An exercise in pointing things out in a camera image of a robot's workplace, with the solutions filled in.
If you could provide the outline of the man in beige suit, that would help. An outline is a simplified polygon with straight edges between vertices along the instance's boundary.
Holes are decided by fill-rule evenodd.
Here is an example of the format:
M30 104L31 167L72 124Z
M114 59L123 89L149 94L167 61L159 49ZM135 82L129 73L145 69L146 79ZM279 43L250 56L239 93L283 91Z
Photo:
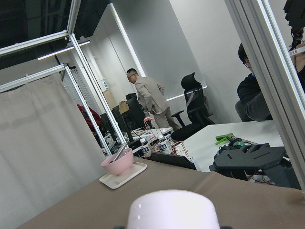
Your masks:
M139 103L154 116L156 124L160 128L172 127L174 131L180 129L164 97L164 86L153 78L141 77L134 68L127 70L126 74L128 81L136 88Z

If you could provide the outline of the aluminium frame post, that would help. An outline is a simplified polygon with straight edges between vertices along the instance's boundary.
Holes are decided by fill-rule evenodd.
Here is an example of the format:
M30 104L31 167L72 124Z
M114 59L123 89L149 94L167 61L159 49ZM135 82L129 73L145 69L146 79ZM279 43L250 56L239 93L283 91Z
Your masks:
M227 0L225 3L304 189L305 94L270 4L266 0Z

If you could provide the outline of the black headset device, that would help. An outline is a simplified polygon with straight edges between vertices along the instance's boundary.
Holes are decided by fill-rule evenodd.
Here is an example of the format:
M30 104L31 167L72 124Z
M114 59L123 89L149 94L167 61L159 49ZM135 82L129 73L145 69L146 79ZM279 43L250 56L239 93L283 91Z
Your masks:
M268 143L222 146L209 169L241 180L246 180L246 174L253 175L261 170L277 186L301 189L291 162L286 158L283 146L271 147Z

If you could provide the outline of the white fabric curtain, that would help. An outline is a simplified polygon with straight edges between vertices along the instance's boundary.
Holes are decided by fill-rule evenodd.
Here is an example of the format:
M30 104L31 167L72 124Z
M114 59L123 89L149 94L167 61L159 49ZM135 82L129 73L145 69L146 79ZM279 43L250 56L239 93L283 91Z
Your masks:
M0 226L14 229L104 173L58 74L0 95Z

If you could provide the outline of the cream tray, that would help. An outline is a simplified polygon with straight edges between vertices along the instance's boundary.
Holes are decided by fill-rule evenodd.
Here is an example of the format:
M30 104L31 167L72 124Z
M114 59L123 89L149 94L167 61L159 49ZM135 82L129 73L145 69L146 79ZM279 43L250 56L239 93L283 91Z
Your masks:
M112 175L106 173L100 177L99 181L109 187L110 189L117 189L136 177L147 168L145 163L133 162L130 169L121 175Z

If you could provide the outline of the small bottle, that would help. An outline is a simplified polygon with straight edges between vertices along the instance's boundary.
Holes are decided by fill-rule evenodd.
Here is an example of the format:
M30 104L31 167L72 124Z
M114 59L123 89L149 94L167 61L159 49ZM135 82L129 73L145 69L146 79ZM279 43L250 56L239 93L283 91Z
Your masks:
M166 140L168 141L169 150L170 150L170 152L172 153L172 152L173 152L173 148L172 148L172 146L173 146L173 140L172 140L172 138L171 138L171 134L170 134L170 133L166 133L165 138L166 138Z
M167 152L167 144L166 140L163 135L157 136L157 141L158 141L158 147L161 153L166 153Z
M150 144L146 141L145 138L140 139L141 142L141 150L145 158L149 158L152 154Z

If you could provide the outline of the pink cup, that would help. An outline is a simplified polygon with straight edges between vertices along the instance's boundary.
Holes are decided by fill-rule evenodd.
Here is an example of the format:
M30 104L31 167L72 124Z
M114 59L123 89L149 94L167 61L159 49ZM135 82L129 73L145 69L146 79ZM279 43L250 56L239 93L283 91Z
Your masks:
M128 229L219 229L213 203L186 190L161 190L137 198Z

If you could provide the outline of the pink bowl of ice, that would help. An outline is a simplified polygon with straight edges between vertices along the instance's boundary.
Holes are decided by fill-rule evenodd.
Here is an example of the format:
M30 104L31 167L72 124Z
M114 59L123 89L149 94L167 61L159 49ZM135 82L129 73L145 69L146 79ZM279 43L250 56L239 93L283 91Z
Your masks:
M126 148L122 151L120 157L111 163L117 153L107 157L101 166L106 170L107 173L112 175L120 175L128 171L133 164L133 152L131 148Z

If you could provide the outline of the person in blue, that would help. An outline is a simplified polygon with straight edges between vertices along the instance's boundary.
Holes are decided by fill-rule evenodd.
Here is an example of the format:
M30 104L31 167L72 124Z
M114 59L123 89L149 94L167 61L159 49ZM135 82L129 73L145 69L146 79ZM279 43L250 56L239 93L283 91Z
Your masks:
M240 82L237 88L237 94L245 114L252 121L261 122L265 120L272 120L273 118L242 43L239 45L238 56L242 63L251 71L251 73ZM303 91L305 92L305 52L291 56L291 60L294 63L298 79L301 83Z

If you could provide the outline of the green clamp tool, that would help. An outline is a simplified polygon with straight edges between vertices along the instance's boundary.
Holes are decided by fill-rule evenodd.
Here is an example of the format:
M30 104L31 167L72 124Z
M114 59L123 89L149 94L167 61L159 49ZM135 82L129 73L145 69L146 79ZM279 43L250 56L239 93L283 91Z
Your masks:
M233 133L229 133L229 134L226 134L226 135L219 135L219 136L216 136L215 139L216 139L216 145L219 145L221 144L222 142L227 142L227 141L230 141L232 139L232 136L234 136Z

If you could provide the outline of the black office chair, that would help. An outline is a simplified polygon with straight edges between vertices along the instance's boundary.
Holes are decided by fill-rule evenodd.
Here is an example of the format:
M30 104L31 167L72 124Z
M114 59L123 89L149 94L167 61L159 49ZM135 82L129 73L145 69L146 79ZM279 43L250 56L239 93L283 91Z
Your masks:
M207 97L203 94L203 87L194 76L195 73L189 74L181 81L181 86L184 89L187 114L191 123L188 125L183 123L180 117L182 111L172 115L172 117L177 118L182 126L171 134L172 139L175 141L184 141L204 127L215 124L215 122L209 118L211 114L207 103Z

